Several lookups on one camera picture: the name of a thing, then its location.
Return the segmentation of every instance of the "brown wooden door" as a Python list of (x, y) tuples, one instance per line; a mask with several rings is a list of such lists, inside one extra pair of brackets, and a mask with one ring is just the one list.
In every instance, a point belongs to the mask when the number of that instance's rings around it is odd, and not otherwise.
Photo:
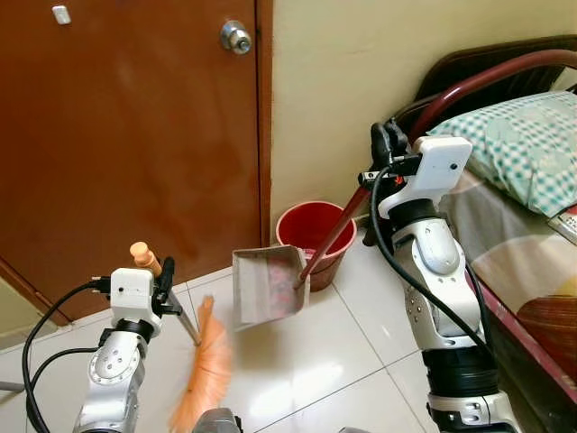
[(136, 240), (175, 257), (176, 282), (258, 246), (256, 59), (219, 41), (228, 19), (254, 36), (254, 2), (61, 3), (69, 25), (0, 4), (0, 258), (54, 301), (131, 266)]

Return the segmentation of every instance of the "floor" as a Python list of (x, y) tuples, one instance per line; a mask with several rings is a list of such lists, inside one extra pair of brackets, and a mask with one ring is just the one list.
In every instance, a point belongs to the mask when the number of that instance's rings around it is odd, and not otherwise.
[[(438, 431), (425, 410), (425, 367), (405, 316), (400, 282), (376, 248), (359, 237), (334, 283), (311, 294), (292, 318), (232, 331), (230, 269), (175, 287), (189, 311), (208, 293), (215, 314), (230, 329), (234, 376), (223, 402), (243, 419), (244, 431), (338, 432), (348, 426), (371, 433)], [(47, 356), (72, 346), (92, 346), (110, 311), (102, 311), (40, 338), (32, 370)], [(0, 380), (21, 381), (22, 347), (0, 352)], [(167, 420), (186, 386), (193, 346), (174, 317), (151, 341), (139, 393), (136, 431), (167, 431)], [(51, 431), (71, 431), (87, 389), (88, 355), (70, 355), (46, 370), (36, 397)], [(33, 432), (24, 396), (0, 392), (0, 424), (6, 432)]]

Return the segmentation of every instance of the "bed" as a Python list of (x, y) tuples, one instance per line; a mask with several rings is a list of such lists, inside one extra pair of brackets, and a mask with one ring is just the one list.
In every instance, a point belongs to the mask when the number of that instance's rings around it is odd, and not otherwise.
[[(450, 54), (395, 117), (412, 142), (447, 119), (547, 92), (563, 65), (577, 65), (568, 51), (577, 51), (577, 36)], [(577, 246), (495, 184), (466, 171), (440, 211), (483, 283), (502, 381), (526, 432), (575, 432)]]

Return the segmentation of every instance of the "checkered pillowcase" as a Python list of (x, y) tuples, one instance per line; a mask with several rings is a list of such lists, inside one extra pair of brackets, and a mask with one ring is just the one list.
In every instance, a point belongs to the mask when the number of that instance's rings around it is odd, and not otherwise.
[(472, 143), (469, 170), (553, 217), (577, 202), (577, 96), (547, 92), (458, 115), (429, 135)]

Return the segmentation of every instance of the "plastic bucket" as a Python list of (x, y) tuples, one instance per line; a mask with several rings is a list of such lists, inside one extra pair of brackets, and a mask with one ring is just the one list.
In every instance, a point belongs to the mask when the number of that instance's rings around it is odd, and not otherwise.
[[(333, 228), (341, 212), (342, 207), (326, 201), (308, 201), (296, 205), (279, 218), (277, 240), (281, 245), (294, 245), (303, 249), (308, 262)], [(356, 234), (357, 226), (351, 220), (311, 272), (311, 291), (322, 290), (331, 283)]]

